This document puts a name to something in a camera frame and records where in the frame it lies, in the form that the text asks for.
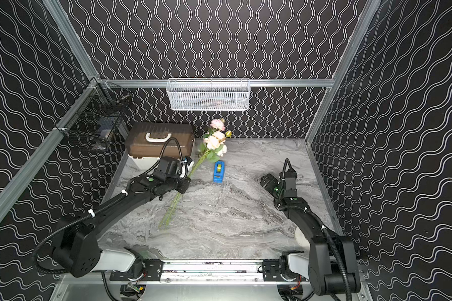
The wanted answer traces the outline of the blue tape dispenser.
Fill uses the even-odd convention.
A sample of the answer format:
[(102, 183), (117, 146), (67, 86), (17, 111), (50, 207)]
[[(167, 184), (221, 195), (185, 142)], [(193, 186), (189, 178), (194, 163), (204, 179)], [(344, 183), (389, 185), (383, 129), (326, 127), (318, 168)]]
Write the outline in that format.
[(225, 163), (223, 161), (217, 161), (213, 171), (213, 182), (222, 183), (225, 174)]

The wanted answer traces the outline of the pink artificial flower bouquet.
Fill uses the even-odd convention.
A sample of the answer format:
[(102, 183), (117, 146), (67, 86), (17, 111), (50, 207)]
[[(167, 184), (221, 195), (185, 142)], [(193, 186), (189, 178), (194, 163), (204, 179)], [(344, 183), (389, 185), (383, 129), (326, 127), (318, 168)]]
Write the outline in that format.
[[(228, 138), (232, 137), (232, 131), (225, 129), (226, 121), (223, 118), (213, 119), (210, 122), (208, 131), (203, 134), (203, 142), (199, 146), (199, 158), (194, 161), (191, 168), (188, 168), (187, 176), (192, 179), (196, 170), (202, 165), (204, 161), (211, 163), (218, 162), (224, 154), (227, 153), (227, 146), (225, 144)], [(159, 229), (166, 229), (169, 227), (172, 219), (175, 216), (178, 203), (182, 200), (183, 193), (177, 193), (164, 217), (159, 222)]]

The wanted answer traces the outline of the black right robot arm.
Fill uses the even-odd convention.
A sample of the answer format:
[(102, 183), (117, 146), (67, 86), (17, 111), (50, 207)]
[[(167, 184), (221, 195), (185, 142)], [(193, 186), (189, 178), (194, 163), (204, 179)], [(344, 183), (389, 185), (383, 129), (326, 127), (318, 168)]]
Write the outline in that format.
[(278, 178), (267, 174), (260, 185), (273, 197), (274, 207), (300, 230), (308, 242), (308, 256), (284, 252), (279, 259), (280, 276), (297, 284), (309, 280), (314, 294), (333, 300), (343, 294), (352, 300), (360, 292), (360, 275), (353, 241), (331, 230), (314, 213), (307, 201), (298, 196), (297, 172), (285, 159)]

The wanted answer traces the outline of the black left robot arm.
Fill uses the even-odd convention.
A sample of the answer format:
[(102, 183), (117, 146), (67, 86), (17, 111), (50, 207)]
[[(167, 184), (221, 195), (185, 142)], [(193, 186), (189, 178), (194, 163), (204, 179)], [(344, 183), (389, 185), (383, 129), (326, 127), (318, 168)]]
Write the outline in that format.
[(125, 273), (130, 280), (143, 276), (143, 257), (129, 249), (101, 249), (98, 239), (120, 219), (165, 194), (184, 193), (189, 185), (192, 159), (178, 151), (172, 158), (161, 149), (159, 159), (144, 173), (130, 179), (119, 194), (81, 217), (64, 216), (55, 230), (37, 244), (31, 266), (45, 275), (69, 273), (79, 278), (91, 272)]

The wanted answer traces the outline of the white tape roll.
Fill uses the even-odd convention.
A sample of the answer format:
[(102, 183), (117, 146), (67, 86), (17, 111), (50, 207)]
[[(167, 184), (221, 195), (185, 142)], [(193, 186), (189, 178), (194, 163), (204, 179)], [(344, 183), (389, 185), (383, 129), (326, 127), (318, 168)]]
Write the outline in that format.
[(295, 229), (295, 240), (301, 248), (304, 248), (305, 250), (310, 249), (310, 242), (306, 239), (299, 227), (296, 227)]

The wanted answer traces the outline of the brown lid white storage box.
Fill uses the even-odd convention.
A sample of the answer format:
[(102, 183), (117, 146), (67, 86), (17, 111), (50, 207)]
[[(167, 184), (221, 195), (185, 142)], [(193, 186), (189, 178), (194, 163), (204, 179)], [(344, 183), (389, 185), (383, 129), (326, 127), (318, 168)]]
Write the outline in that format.
[(195, 136), (188, 124), (137, 123), (129, 131), (125, 141), (128, 156), (140, 170), (147, 170), (160, 157), (164, 143), (174, 137), (178, 140), (184, 156), (195, 156)]

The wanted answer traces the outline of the white mesh wall basket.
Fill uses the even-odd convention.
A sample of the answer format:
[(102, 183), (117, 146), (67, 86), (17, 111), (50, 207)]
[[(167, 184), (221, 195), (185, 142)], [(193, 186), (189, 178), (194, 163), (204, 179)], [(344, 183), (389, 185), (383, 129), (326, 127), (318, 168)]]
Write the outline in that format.
[(166, 93), (172, 110), (247, 110), (251, 97), (248, 78), (170, 78)]

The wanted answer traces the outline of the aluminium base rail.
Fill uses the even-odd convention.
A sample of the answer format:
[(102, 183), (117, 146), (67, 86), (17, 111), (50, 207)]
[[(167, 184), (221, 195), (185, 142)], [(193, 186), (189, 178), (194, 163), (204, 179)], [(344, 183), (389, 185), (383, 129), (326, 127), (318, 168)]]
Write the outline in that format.
[(355, 261), (340, 263), (329, 256), (306, 257), (287, 252), (279, 259), (258, 260), (160, 260), (144, 259), (129, 250), (105, 250), (98, 257), (80, 259), (67, 273), (84, 284), (87, 275), (110, 272), (106, 279), (119, 282), (126, 293), (137, 297), (148, 283), (229, 283), (298, 285), (306, 282), (316, 295), (344, 294), (350, 298), (360, 291)]

